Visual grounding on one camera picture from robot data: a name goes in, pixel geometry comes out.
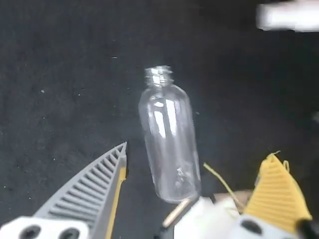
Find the dark fabric surface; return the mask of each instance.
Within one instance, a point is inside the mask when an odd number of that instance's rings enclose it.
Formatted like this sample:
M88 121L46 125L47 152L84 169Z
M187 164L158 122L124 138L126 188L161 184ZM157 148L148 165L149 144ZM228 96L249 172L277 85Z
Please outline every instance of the dark fabric surface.
M0 223L32 215L128 141L113 238L151 238L155 195L137 105L144 68L170 65L189 95L201 162L251 189L277 150L319 215L316 34L254 28L251 1L0 1ZM204 193L225 192L202 170Z

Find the clear plastic bottle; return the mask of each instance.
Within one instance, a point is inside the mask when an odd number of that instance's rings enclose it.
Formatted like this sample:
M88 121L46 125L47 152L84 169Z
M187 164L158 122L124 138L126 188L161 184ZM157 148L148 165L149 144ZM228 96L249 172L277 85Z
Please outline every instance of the clear plastic bottle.
M156 193L179 203L199 196L200 174L189 98L170 73L168 66L146 69L139 111Z

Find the yellow gripper pad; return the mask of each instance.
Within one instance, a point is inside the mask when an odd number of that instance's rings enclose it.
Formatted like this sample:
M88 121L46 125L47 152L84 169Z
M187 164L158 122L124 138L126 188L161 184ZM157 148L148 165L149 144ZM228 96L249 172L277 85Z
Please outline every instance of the yellow gripper pad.
M312 219L289 165L283 165L273 153L260 166L258 185L244 213L293 234L298 220Z

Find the bottle neck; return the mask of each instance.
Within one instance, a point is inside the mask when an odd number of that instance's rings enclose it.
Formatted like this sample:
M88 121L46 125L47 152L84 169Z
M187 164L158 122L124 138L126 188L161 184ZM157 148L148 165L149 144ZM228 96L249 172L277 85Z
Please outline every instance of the bottle neck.
M173 83L168 66L156 66L146 69L147 85L150 87L165 87Z

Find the black screw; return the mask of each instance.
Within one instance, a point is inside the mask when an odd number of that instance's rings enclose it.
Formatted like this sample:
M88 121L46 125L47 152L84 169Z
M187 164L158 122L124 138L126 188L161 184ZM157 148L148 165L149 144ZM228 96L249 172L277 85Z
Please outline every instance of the black screw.
M79 238L79 231L75 228L69 228L62 232L59 239L78 239Z
M27 227L23 230L20 235L20 239L34 239L40 234L41 228L39 226L33 225Z

